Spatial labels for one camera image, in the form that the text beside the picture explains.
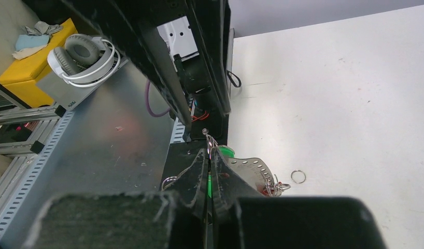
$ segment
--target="light blue cloth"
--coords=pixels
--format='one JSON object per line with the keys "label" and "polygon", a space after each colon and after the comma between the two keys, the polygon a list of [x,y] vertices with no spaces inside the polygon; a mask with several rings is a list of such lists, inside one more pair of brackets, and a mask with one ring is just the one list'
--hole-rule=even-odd
{"label": "light blue cloth", "polygon": [[50,35],[40,35],[40,36],[29,36],[29,35],[20,35],[18,37],[17,43],[15,44],[16,51],[20,51],[25,48],[35,48],[49,43]]}

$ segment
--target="black cable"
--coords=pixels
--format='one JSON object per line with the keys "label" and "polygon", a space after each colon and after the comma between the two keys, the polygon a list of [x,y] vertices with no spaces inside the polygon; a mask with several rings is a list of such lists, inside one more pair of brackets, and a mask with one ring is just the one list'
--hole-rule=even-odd
{"label": "black cable", "polygon": [[[237,85],[237,84],[235,83],[235,81],[233,80],[232,75],[233,75],[233,76],[235,76],[235,78],[238,80],[238,85]],[[227,77],[229,78],[230,83],[232,83],[232,85],[233,85],[235,88],[240,88],[240,87],[241,87],[241,79],[240,79],[238,76],[236,76],[234,73],[232,73],[232,72],[230,72],[229,70],[227,70]]]}

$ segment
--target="white table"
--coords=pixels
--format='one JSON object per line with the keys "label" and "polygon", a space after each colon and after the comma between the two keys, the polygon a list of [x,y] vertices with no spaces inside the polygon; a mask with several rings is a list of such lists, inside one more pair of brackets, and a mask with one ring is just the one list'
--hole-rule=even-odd
{"label": "white table", "polygon": [[236,157],[283,196],[358,198],[389,248],[424,248],[424,5],[238,38],[232,71]]}

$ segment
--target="yellow box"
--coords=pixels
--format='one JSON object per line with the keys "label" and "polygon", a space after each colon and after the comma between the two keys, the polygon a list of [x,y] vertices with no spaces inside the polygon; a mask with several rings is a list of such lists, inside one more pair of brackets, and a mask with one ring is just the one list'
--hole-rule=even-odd
{"label": "yellow box", "polygon": [[67,37],[77,33],[70,18],[61,25],[63,29],[52,35],[47,47],[27,58],[15,60],[0,75],[0,84],[31,107],[53,103],[53,99],[35,84],[52,71],[47,63],[49,52],[55,47],[63,47]]}

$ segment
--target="metal ring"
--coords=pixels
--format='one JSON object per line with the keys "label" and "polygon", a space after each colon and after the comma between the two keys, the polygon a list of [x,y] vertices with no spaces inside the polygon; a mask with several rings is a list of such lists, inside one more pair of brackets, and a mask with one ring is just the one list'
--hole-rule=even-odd
{"label": "metal ring", "polygon": [[[301,172],[302,174],[304,174],[304,179],[303,179],[301,182],[296,182],[296,181],[293,179],[293,174],[294,174],[294,173],[296,173],[296,172]],[[293,172],[291,172],[290,177],[291,177],[291,180],[292,180],[294,183],[297,183],[297,184],[304,183],[304,181],[305,181],[305,180],[307,180],[307,175],[306,175],[306,174],[305,174],[302,170],[293,170]]]}
{"label": "metal ring", "polygon": [[177,179],[176,176],[170,176],[170,177],[166,178],[165,180],[163,180],[163,182],[162,182],[162,189],[160,191],[164,191],[167,188],[167,186],[169,186],[169,184],[168,185],[165,185],[166,183],[173,182],[176,179]]}
{"label": "metal ring", "polygon": [[291,186],[289,184],[285,184],[285,183],[278,184],[278,189],[280,191],[285,191],[285,190],[287,190],[289,188],[291,188]]}

